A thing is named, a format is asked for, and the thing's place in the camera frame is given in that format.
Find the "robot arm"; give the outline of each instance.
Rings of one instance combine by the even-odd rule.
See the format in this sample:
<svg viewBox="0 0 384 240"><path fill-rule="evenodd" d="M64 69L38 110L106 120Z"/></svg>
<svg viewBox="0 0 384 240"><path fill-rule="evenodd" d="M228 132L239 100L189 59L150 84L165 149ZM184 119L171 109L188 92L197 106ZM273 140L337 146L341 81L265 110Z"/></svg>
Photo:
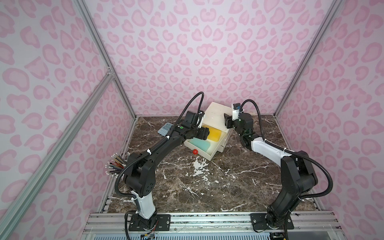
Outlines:
<svg viewBox="0 0 384 240"><path fill-rule="evenodd" d="M268 206L266 223L272 229L277 229L284 224L300 203L300 196L314 187L318 180L312 164L303 158L282 151L253 131L253 119L249 113L242 112L240 103L233 105L233 114L224 114L227 128L234 128L243 147L257 152L281 167L281 191L276 200ZM304 151L298 154L308 156Z"/></svg>
<svg viewBox="0 0 384 240"><path fill-rule="evenodd" d="M155 150L148 149L142 154L132 153L127 163L135 162L140 156L149 153L148 156L136 161L131 167L124 171L124 183L135 196L137 206L137 220L143 229L151 229L156 223L156 208L152 200L152 189L156 184L155 170L160 162L173 149L180 146L185 140L194 137L206 140L209 135L209 128L201 127L204 112L193 113L188 111L180 124L175 124L167 133L168 140Z"/></svg>

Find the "metal rail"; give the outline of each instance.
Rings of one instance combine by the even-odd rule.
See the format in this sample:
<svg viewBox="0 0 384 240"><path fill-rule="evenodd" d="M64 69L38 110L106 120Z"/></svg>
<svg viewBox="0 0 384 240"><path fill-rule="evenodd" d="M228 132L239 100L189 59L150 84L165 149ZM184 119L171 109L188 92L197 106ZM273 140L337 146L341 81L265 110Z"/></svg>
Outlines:
<svg viewBox="0 0 384 240"><path fill-rule="evenodd" d="M74 0L74 3L76 4L76 6L77 6L77 8L79 10L80 15L82 16L82 18L83 18L83 20L85 22L85 25L87 26L88 31L91 34L91 37L92 37L93 41L95 42L97 49L99 50L100 57L103 59L105 65L111 71L111 74L115 75L116 74L116 70L113 67L112 61L109 58L107 50L106 50L106 48L105 48L105 46L103 44L103 41L101 40L101 37L100 37L100 35L99 35L98 31L97 31L96 25L94 24L94 22L92 20L92 15L89 12L89 9L88 9L86 3L84 2L84 0ZM124 89L123 89L123 87L121 85L121 82L120 82L118 76L115 75L115 77L116 78L114 78L114 81L115 81L115 83L116 83L116 85L118 87L119 94L122 97L125 105L127 106L128 110L129 110L129 113L131 114L132 118L135 119L136 115L135 115L135 112L134 112L134 110L132 108L132 105L131 105L128 97L127 97L127 94L125 93L125 91L124 91Z"/></svg>
<svg viewBox="0 0 384 240"><path fill-rule="evenodd" d="M171 214L169 233L254 233L249 214L265 212L202 212ZM290 232L338 232L340 223L331 211L297 211L291 214ZM91 214L83 234L121 234L124 214ZM268 229L265 232L281 232Z"/></svg>
<svg viewBox="0 0 384 240"><path fill-rule="evenodd" d="M328 9L323 21L321 22L315 36L313 37L313 40L310 46L308 47L308 50L305 53L303 60L299 64L299 67L297 68L295 74L293 75L292 80L289 86L287 87L287 90L284 92L284 95L281 98L281 101L276 108L276 111L274 113L275 116L278 116L281 113L285 103L288 101L289 96L291 95L294 87L299 81L303 71L308 66L308 63L310 62L312 56L314 55L314 52L316 51L317 46L320 44L328 28L331 26L343 2L344 0L333 0L333 2L331 3L331 6Z"/></svg>
<svg viewBox="0 0 384 240"><path fill-rule="evenodd" d="M98 103L105 89L112 81L112 78L113 75L111 74L105 75L91 96L80 108L77 115L69 123L68 127L65 129L60 139L56 142L53 149L44 158L42 164L29 179L22 192L10 205L7 212L2 217L2 221L0 223L0 239L5 240L11 236L13 230L16 228L25 212L28 210L39 191L42 189L48 177L55 169L57 163L67 151L68 147L72 143L72 140L83 126L89 114Z"/></svg>

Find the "black mounting plate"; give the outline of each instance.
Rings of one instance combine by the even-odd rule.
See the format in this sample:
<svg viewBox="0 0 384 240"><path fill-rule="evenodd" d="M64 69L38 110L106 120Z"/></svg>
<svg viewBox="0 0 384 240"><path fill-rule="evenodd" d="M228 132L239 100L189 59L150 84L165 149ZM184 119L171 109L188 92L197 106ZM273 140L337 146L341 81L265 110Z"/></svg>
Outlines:
<svg viewBox="0 0 384 240"><path fill-rule="evenodd" d="M155 231L169 231L170 215L169 214L157 214L156 221L159 221ZM142 226L139 225L138 214L131 216L128 230L130 232L147 232Z"/></svg>
<svg viewBox="0 0 384 240"><path fill-rule="evenodd" d="M254 231L263 231L263 230L270 230L268 227L266 221L265 221L265 215L266 214L250 214L251 216L251 223ZM287 224L287 229L291 230L294 229L295 227L293 226L293 222L291 219L291 216L289 217L289 221Z"/></svg>

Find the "yellow sponge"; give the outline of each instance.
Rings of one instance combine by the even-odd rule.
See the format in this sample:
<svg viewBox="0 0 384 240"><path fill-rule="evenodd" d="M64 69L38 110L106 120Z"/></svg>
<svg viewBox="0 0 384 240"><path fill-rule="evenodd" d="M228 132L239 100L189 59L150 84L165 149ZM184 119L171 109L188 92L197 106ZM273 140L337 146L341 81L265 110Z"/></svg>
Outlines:
<svg viewBox="0 0 384 240"><path fill-rule="evenodd" d="M210 126L204 126L204 125L203 125L203 127L209 128L209 135L208 135L207 139L214 141L214 142L219 141L220 136L221 136L221 130L214 128L214 127L210 127Z"/></svg>

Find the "open drawer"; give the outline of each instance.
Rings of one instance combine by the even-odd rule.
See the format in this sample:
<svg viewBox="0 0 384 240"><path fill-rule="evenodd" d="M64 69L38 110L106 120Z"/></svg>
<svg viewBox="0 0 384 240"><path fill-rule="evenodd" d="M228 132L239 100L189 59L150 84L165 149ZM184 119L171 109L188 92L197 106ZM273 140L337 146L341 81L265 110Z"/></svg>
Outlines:
<svg viewBox="0 0 384 240"><path fill-rule="evenodd" d="M212 102L205 111L203 126L213 127L221 131L221 135L217 142L209 139L205 140L210 143L210 146L206 151L203 151L199 147L193 145L191 143L192 139L186 140L184 145L192 150L196 149L200 156L208 160L211 160L217 151L223 152L232 133L232 129L227 129L225 126L224 113L232 115L232 108L214 102Z"/></svg>

